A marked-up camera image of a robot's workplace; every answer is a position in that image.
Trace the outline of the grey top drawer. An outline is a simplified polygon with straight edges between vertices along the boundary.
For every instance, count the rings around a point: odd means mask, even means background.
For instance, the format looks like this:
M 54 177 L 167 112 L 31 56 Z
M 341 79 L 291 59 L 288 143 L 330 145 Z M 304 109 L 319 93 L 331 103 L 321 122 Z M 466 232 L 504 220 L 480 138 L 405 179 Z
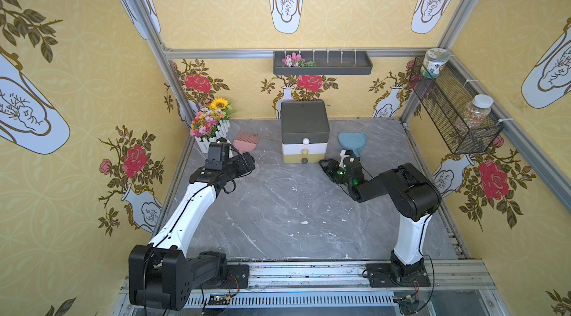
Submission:
M 330 139 L 330 130 L 310 132 L 283 130 L 281 136 L 283 144 L 303 144 L 305 139 L 308 139 L 310 144 L 327 144 Z

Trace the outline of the white drawer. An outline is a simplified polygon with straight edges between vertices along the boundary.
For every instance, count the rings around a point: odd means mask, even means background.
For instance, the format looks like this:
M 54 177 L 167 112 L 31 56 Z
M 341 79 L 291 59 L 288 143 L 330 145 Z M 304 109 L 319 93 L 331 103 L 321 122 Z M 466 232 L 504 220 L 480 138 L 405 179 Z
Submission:
M 324 155 L 327 143 L 318 144 L 282 144 L 283 155 Z

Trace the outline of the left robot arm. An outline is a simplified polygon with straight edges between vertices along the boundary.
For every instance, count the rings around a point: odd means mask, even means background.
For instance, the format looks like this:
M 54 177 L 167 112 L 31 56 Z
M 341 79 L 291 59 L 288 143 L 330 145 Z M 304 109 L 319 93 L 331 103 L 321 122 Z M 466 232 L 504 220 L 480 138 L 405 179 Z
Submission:
M 224 286 L 229 278 L 226 254 L 206 251 L 189 258 L 190 242 L 208 208 L 227 183 L 248 175 L 255 159 L 244 153 L 215 158 L 196 170 L 186 194 L 165 226 L 129 255 L 129 301 L 144 308 L 180 311 L 193 289 Z

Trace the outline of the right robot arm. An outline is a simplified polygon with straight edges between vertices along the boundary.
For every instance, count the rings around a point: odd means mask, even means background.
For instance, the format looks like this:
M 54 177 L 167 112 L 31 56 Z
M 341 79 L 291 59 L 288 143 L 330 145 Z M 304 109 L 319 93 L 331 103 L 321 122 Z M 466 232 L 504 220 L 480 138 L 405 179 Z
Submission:
M 344 186 L 355 202 L 389 197 L 400 214 L 399 234 L 391 252 L 390 272 L 402 282 L 425 271 L 423 246 L 428 224 L 443 198 L 437 187 L 411 163 L 402 164 L 367 180 L 361 160 L 346 157 L 319 161 L 322 171 L 336 185 Z

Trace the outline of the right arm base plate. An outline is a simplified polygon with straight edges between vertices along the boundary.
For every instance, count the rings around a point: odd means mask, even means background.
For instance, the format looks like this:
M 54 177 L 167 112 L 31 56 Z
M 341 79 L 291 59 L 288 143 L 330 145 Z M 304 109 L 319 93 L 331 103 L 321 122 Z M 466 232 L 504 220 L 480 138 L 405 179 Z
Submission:
M 394 263 L 367 264 L 361 276 L 372 288 L 415 288 L 429 287 L 431 280 L 424 266 L 397 266 Z

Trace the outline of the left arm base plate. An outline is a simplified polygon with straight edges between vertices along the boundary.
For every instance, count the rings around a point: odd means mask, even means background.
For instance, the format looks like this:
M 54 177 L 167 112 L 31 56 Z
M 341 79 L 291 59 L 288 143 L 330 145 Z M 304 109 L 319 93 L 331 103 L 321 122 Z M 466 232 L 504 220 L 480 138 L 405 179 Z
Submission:
M 249 271 L 249 266 L 245 264 L 224 265 L 220 276 L 205 283 L 205 289 L 247 289 Z

